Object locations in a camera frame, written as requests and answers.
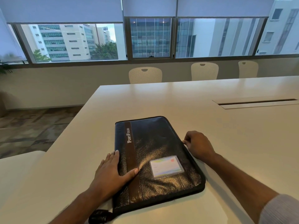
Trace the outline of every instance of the hand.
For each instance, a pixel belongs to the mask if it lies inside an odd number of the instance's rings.
[[[183,143],[188,147],[190,153],[196,158],[209,164],[216,156],[216,153],[209,139],[200,132],[188,131]]]
[[[117,193],[128,181],[133,179],[138,173],[138,169],[133,169],[120,176],[117,171],[119,161],[119,151],[108,153],[105,160],[102,160],[95,172],[95,178],[90,184],[87,192],[100,205]]]

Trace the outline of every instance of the brown leather strip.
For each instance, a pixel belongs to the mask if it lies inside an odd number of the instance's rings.
[[[129,172],[132,169],[138,168],[131,122],[125,122],[125,150],[127,172]],[[143,200],[139,174],[137,174],[137,176],[129,183],[128,188],[130,203],[136,203]]]

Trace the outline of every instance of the conference table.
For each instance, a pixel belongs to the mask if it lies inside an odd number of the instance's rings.
[[[279,193],[299,199],[299,76],[100,86],[0,210],[5,224],[47,224],[86,190],[114,150],[117,121],[166,117],[180,139],[214,149]],[[120,215],[113,223],[253,223],[219,176],[196,160],[201,193]],[[109,200],[103,209],[112,209]]]

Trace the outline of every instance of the patterned carpet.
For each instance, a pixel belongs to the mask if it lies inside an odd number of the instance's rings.
[[[0,118],[0,159],[47,151],[82,106],[10,111]]]

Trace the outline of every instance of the black leather portfolio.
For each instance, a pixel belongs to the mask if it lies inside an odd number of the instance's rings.
[[[204,174],[165,117],[117,122],[115,150],[120,175],[139,173],[114,195],[113,213],[96,210],[90,224],[204,190]]]

